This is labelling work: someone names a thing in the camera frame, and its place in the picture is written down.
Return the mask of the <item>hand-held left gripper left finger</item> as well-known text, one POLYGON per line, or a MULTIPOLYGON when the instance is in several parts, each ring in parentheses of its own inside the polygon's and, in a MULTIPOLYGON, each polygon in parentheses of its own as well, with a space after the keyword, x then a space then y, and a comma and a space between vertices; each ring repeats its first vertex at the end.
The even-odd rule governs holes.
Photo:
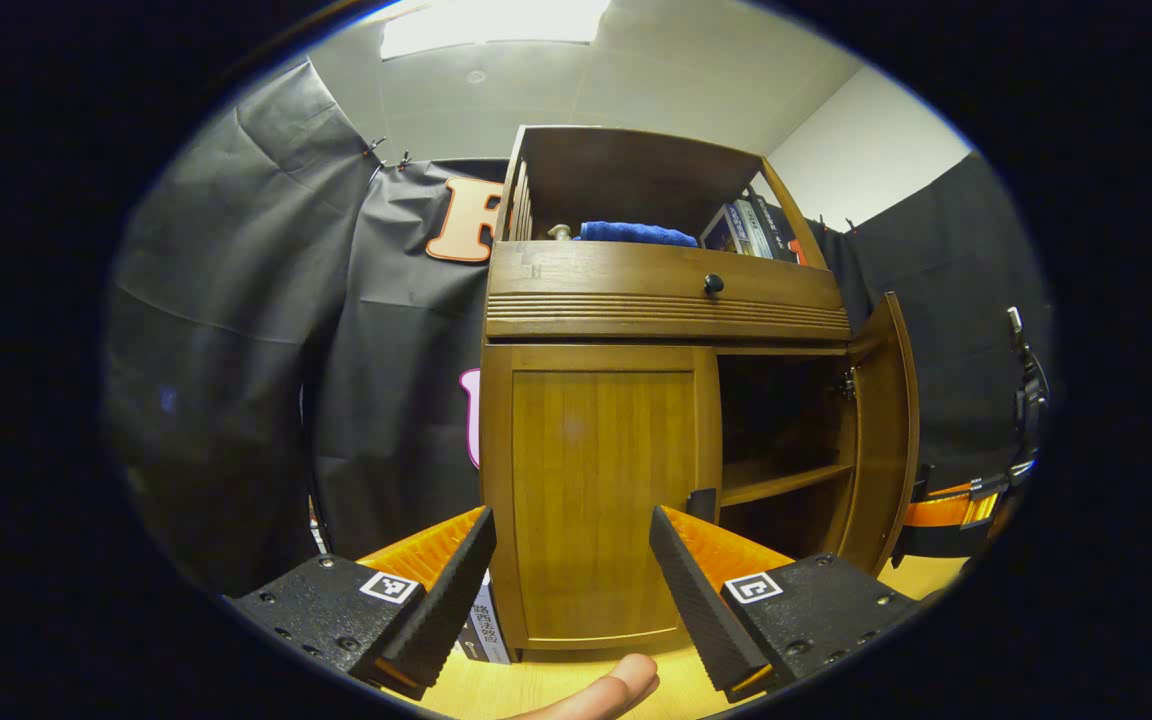
POLYGON ((291 655, 420 700, 471 615, 497 547, 488 506, 348 559, 320 553, 227 609, 291 655))

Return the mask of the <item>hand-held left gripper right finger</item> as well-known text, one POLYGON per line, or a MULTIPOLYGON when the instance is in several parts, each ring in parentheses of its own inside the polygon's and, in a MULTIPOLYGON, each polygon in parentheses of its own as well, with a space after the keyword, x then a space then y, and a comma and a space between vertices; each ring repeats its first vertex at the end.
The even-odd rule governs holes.
POLYGON ((791 559, 664 505, 649 543, 710 683, 732 703, 849 662, 922 606, 838 553, 791 559))

